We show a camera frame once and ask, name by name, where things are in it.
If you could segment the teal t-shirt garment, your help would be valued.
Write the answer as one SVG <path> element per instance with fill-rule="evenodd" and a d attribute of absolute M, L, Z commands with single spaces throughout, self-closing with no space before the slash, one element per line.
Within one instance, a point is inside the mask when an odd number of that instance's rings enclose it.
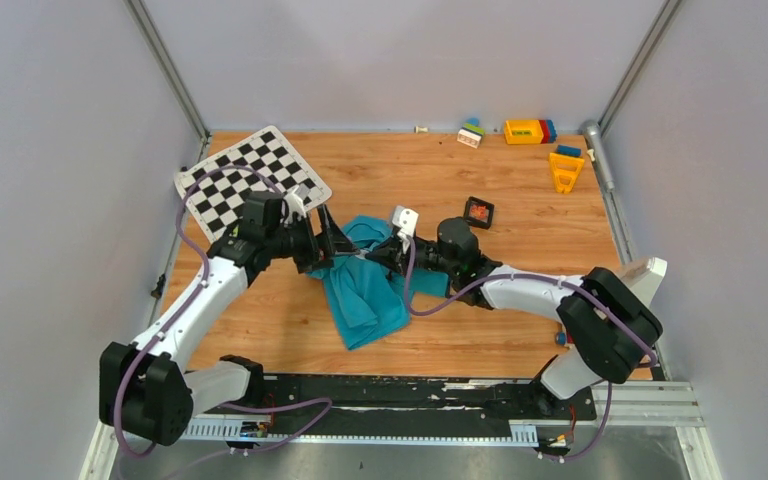
<path fill-rule="evenodd" d="M 358 215 L 342 227 L 362 249 L 378 246 L 391 234 L 389 221 Z M 410 321 L 404 300 L 404 277 L 372 261 L 341 257 L 329 268 L 308 277 L 323 283 L 327 304 L 343 344 L 356 350 L 392 334 Z M 415 293 L 445 298 L 449 279 L 444 273 L 415 269 L 409 298 Z"/>

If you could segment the black hinged display case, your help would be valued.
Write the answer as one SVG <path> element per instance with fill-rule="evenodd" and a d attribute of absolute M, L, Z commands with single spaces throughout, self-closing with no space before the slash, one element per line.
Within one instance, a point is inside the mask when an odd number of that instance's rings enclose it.
<path fill-rule="evenodd" d="M 489 230 L 493 223 L 495 205 L 470 196 L 464 206 L 462 218 L 472 227 Z"/>

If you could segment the orange brooch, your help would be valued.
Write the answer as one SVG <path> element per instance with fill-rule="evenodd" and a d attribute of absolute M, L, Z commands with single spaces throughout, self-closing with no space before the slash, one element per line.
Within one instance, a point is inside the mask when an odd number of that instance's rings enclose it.
<path fill-rule="evenodd" d="M 476 222 L 486 222 L 489 218 L 488 209 L 484 205 L 472 204 L 469 210 L 469 218 Z"/>

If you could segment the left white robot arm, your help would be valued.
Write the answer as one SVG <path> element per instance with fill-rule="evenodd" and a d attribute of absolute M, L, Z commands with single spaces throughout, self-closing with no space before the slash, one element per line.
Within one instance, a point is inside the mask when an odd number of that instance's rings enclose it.
<path fill-rule="evenodd" d="M 130 343 L 112 342 L 102 352 L 99 417 L 122 446 L 127 434 L 170 446 L 195 415 L 226 403 L 243 413 L 264 405 L 263 367 L 255 361 L 226 355 L 207 369 L 186 368 L 214 323 L 273 261 L 290 259 L 309 273 L 359 253 L 326 206 L 316 211 L 319 232 L 298 195 L 251 193 L 169 309 Z"/>

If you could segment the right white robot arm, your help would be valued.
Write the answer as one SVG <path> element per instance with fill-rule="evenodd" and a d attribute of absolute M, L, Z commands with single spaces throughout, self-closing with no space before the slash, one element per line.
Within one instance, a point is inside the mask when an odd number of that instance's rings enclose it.
<path fill-rule="evenodd" d="M 659 362 L 654 345 L 663 326 L 650 306 L 666 276 L 662 258 L 639 259 L 620 272 L 595 267 L 585 275 L 539 274 L 489 258 L 462 218 L 442 221 L 433 240 L 397 225 L 365 257 L 407 282 L 418 270 L 447 275 L 451 302 L 526 312 L 562 325 L 572 345 L 547 362 L 530 392 L 533 408 L 544 417 L 561 414 L 586 387 L 623 384 L 635 370 Z"/>

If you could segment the black white checkerboard mat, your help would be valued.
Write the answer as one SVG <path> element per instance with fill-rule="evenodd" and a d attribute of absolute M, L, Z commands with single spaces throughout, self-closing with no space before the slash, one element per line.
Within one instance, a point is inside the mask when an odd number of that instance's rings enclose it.
<path fill-rule="evenodd" d="M 242 213 L 253 191 L 296 189 L 306 212 L 325 203 L 332 189 L 273 125 L 175 175 L 181 197 L 198 182 L 186 206 L 209 241 L 218 239 Z"/>

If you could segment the white green blue block stack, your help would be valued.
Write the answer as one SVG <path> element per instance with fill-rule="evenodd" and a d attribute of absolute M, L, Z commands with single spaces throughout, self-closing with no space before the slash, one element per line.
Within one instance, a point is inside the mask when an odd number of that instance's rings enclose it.
<path fill-rule="evenodd" d="M 476 117 L 467 119 L 458 130 L 456 140 L 471 148 L 477 149 L 485 136 L 485 130 L 480 125 L 480 120 Z"/>

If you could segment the yellow toy box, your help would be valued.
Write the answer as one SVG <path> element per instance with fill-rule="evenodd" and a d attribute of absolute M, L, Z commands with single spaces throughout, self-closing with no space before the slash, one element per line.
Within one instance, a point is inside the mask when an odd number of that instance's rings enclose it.
<path fill-rule="evenodd" d="M 510 119 L 504 122 L 504 137 L 508 145 L 542 144 L 545 136 L 539 119 Z"/>

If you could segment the red blue toy car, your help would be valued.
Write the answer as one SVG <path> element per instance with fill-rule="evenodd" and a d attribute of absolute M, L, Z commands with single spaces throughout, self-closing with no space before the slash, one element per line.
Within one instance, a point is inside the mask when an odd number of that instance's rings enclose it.
<path fill-rule="evenodd" d="M 557 345 L 562 347 L 569 347 L 571 342 L 566 332 L 560 331 L 555 334 L 554 341 Z"/>

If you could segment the yellow triangular toy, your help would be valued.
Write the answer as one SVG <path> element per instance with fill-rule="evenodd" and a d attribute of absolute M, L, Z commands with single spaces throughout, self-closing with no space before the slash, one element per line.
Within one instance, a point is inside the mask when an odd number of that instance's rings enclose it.
<path fill-rule="evenodd" d="M 585 160 L 580 157 L 550 153 L 548 162 L 555 191 L 559 194 L 571 193 L 582 173 Z"/>

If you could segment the red blue block pair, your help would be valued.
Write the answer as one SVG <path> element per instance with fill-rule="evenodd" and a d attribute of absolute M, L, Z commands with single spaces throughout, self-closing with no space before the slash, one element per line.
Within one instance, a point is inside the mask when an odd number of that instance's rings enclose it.
<path fill-rule="evenodd" d="M 554 143 L 557 139 L 557 131 L 555 129 L 553 121 L 549 119 L 540 119 L 539 125 L 541 127 L 541 132 L 542 132 L 541 143 L 542 144 Z"/>

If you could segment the blue flat block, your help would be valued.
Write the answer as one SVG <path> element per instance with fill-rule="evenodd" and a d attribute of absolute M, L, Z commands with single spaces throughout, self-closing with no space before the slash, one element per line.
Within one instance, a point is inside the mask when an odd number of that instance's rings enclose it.
<path fill-rule="evenodd" d="M 582 150 L 577 147 L 572 147 L 569 145 L 561 145 L 559 144 L 556 147 L 555 153 L 558 155 L 568 156 L 568 157 L 574 157 L 578 158 L 582 155 Z"/>

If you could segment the grey metal cylinder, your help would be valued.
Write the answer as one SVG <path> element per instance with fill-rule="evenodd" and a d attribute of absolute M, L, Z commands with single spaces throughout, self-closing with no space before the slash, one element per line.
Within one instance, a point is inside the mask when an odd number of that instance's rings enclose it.
<path fill-rule="evenodd" d="M 582 124 L 581 132 L 592 151 L 592 163 L 595 165 L 604 189 L 609 192 L 614 191 L 616 182 L 608 162 L 599 124 L 595 120 L 587 120 Z"/>

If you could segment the white tilted device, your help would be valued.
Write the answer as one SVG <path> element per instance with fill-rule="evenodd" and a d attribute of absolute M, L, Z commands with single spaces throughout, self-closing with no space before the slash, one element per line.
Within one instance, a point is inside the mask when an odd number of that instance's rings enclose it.
<path fill-rule="evenodd" d="M 650 307 L 667 268 L 668 262 L 662 258 L 640 258 L 625 265 L 617 276 L 644 306 Z"/>

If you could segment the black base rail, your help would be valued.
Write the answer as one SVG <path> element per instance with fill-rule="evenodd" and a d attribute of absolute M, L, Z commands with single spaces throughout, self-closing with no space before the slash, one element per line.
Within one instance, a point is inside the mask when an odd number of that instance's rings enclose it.
<path fill-rule="evenodd" d="M 469 411 L 490 419 L 547 421 L 560 428 L 597 417 L 590 390 L 542 406 L 526 379 L 270 374 L 264 378 L 261 405 L 293 405 L 293 410 L 268 414 L 264 423 L 273 427 L 287 419 L 304 419 L 299 429 L 304 432 L 339 411 L 362 412 L 366 418 L 379 411 Z"/>

